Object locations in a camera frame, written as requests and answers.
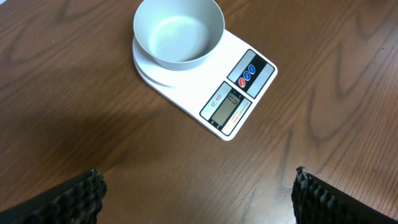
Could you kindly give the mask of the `pale grey bowl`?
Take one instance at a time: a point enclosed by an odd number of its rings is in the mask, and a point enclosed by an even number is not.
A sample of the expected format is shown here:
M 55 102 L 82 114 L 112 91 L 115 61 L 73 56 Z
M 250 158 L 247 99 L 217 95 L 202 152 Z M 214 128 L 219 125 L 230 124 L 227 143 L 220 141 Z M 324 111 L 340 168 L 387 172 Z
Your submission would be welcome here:
M 160 66 L 189 70 L 217 48 L 225 20 L 214 0 L 144 0 L 133 30 L 139 46 Z

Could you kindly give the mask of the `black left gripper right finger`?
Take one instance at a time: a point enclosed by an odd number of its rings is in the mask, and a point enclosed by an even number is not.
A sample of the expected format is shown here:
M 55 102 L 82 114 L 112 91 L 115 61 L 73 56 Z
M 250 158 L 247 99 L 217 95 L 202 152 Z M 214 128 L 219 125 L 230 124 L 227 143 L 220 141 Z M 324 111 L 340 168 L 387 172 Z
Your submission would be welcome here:
M 338 190 L 318 177 L 296 168 L 292 187 L 297 224 L 397 224 L 397 221 Z

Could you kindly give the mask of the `white digital kitchen scale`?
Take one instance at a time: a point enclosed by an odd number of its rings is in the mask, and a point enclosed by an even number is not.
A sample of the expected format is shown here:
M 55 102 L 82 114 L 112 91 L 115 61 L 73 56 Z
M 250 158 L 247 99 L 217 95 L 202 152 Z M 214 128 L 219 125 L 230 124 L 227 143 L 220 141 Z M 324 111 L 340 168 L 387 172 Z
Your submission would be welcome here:
M 136 40 L 132 56 L 149 86 L 224 141 L 235 137 L 278 74 L 274 63 L 227 30 L 208 59 L 191 70 L 161 67 Z

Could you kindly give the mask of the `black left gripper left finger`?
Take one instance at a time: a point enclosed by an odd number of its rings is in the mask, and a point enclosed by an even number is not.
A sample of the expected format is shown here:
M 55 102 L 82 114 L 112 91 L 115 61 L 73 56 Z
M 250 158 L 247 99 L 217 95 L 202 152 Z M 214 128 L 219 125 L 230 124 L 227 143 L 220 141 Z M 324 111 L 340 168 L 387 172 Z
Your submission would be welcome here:
M 96 224 L 108 191 L 96 168 L 1 212 L 1 223 Z

